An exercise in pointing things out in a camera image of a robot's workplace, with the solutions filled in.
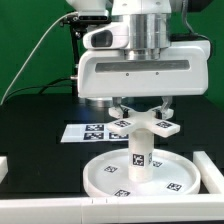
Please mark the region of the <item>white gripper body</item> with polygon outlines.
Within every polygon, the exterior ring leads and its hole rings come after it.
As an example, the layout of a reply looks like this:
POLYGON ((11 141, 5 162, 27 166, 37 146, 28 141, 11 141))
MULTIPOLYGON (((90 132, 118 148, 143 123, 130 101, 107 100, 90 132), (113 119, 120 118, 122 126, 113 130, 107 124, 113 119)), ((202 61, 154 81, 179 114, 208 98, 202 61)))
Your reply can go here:
POLYGON ((210 43, 174 42, 157 60, 128 61, 121 50, 89 50, 78 68, 78 94, 91 97, 201 95, 208 88, 210 43))

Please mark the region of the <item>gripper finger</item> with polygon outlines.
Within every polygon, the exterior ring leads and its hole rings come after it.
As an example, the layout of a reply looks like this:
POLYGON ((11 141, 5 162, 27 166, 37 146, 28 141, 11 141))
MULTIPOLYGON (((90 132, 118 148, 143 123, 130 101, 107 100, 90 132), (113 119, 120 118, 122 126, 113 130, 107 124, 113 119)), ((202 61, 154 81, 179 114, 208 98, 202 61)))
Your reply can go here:
POLYGON ((160 112, 161 112, 162 118, 165 119, 167 117, 167 111, 173 102, 173 97, 172 96, 163 96, 162 101, 163 101, 163 103, 160 107, 160 112))
POLYGON ((112 102, 113 102, 113 106, 120 112, 122 117, 125 117, 126 116, 126 112, 125 112, 124 108, 121 105, 122 98, 121 97, 113 97, 112 98, 112 102))

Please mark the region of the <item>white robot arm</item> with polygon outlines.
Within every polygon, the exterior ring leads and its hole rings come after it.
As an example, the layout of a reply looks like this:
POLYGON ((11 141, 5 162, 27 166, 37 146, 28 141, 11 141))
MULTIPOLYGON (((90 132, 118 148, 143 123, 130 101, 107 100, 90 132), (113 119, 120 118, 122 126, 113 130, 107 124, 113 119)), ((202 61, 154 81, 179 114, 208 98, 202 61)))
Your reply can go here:
POLYGON ((83 37, 78 67, 81 98, 160 96, 167 111, 174 96, 208 88, 207 40, 172 41, 169 19, 187 13, 188 0, 66 0, 77 20, 99 27, 83 37))

